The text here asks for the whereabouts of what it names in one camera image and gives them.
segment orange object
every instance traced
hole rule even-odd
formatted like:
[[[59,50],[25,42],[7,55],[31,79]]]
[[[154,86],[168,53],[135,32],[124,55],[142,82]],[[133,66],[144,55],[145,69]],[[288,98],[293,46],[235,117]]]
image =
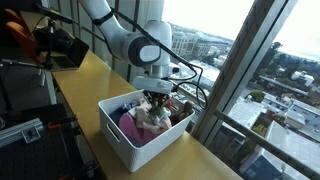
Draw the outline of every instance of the orange object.
[[[18,42],[24,52],[37,64],[41,64],[42,61],[36,53],[37,43],[30,34],[29,30],[21,26],[16,22],[7,22],[7,29],[10,31],[13,38]]]

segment wire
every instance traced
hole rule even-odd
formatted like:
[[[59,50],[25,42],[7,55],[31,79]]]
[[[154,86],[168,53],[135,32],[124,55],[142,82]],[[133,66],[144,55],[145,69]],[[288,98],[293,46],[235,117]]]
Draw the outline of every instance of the wire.
[[[0,117],[0,130],[6,126],[6,122]]]
[[[29,34],[29,36],[31,35],[31,34],[33,34],[33,32],[37,29],[37,26],[39,25],[39,23],[40,23],[40,21],[43,19],[43,18],[45,18],[46,16],[42,16],[40,19],[39,19],[39,21],[36,23],[36,25],[34,26],[34,28],[33,28],[33,30],[30,32],[30,34]]]
[[[193,82],[180,82],[180,83],[178,83],[178,84],[176,85],[176,88],[178,89],[178,87],[179,87],[181,84],[191,84],[191,85],[196,86],[196,87],[197,87],[197,88],[196,88],[197,103],[198,103],[198,105],[200,106],[200,108],[202,108],[202,109],[207,109],[207,105],[208,105],[207,96],[206,96],[206,94],[204,93],[203,89],[202,89],[200,86],[198,86],[197,84],[195,84],[195,83],[193,83]],[[204,107],[201,105],[200,98],[199,98],[199,93],[198,93],[198,89],[200,89],[201,93],[203,94],[204,103],[205,103],[205,106],[204,106]]]
[[[194,84],[194,83],[191,83],[191,82],[181,82],[181,83],[189,83],[189,84],[193,84],[194,86],[196,86],[196,97],[197,97],[197,102],[199,104],[199,106],[202,108],[202,109],[206,109],[207,108],[207,97],[203,91],[203,89],[199,86],[199,83],[200,83],[200,79],[201,79],[201,76],[202,76],[202,73],[203,73],[203,68],[201,68],[200,66],[197,66],[197,65],[194,65],[194,64],[191,64],[189,63],[188,61],[184,60],[182,57],[178,56],[176,53],[174,53],[173,51],[171,51],[171,49],[169,49],[167,46],[163,45],[161,42],[159,42],[159,40],[155,39],[153,36],[151,36],[145,29],[143,29],[139,24],[137,24],[136,22],[134,22],[133,20],[131,20],[130,18],[128,18],[126,15],[120,13],[119,11],[115,10],[114,8],[111,8],[111,10],[119,15],[121,18],[123,18],[125,21],[129,22],[130,24],[132,24],[135,28],[137,28],[143,35],[145,35],[151,42],[153,42],[154,44],[156,44],[157,46],[159,46],[161,49],[163,49],[164,51],[166,51],[168,54],[170,54],[172,57],[174,57],[175,59],[177,59],[178,61],[180,61],[181,63],[183,63],[184,65],[186,65],[189,69],[191,69],[195,74],[192,76],[192,77],[188,77],[188,78],[183,78],[183,79],[175,79],[175,78],[167,78],[169,80],[191,80],[193,79],[194,77],[197,76],[197,71],[193,68],[193,67],[196,67],[196,68],[199,68],[200,69],[200,75],[199,75],[199,78],[198,78],[198,81],[197,81],[197,84]],[[204,98],[205,98],[205,107],[202,107],[201,106],[201,103],[200,103],[200,99],[199,99],[199,96],[198,96],[198,90],[200,89],[200,91],[203,93],[204,95]]]

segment wooden desk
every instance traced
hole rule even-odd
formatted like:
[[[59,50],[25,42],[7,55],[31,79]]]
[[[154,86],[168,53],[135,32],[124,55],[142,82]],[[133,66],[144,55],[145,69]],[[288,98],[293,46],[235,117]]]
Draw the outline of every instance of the wooden desk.
[[[28,16],[22,14],[28,23]],[[241,179],[188,133],[130,173],[100,132],[98,102],[135,89],[89,51],[80,69],[54,72],[100,168],[108,179]]]

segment sky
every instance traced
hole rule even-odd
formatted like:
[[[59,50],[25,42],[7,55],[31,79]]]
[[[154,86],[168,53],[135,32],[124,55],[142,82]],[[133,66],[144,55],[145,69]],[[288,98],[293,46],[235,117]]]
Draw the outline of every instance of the sky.
[[[253,0],[165,0],[163,20],[235,39]],[[274,41],[280,51],[320,61],[320,0],[298,0]]]

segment white plastic bin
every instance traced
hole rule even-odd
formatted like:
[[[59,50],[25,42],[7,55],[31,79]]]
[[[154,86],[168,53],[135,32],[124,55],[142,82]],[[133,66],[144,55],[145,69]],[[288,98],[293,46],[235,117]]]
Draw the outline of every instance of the white plastic bin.
[[[192,115],[180,121],[178,124],[162,133],[146,145],[138,148],[131,144],[127,137],[121,132],[118,126],[110,119],[110,113],[121,107],[124,103],[138,101],[143,97],[143,90],[124,94],[99,102],[100,129],[114,151],[130,172],[137,171],[140,167],[150,161],[172,142],[178,139],[186,129]],[[173,99],[173,104],[183,109],[183,104]]]

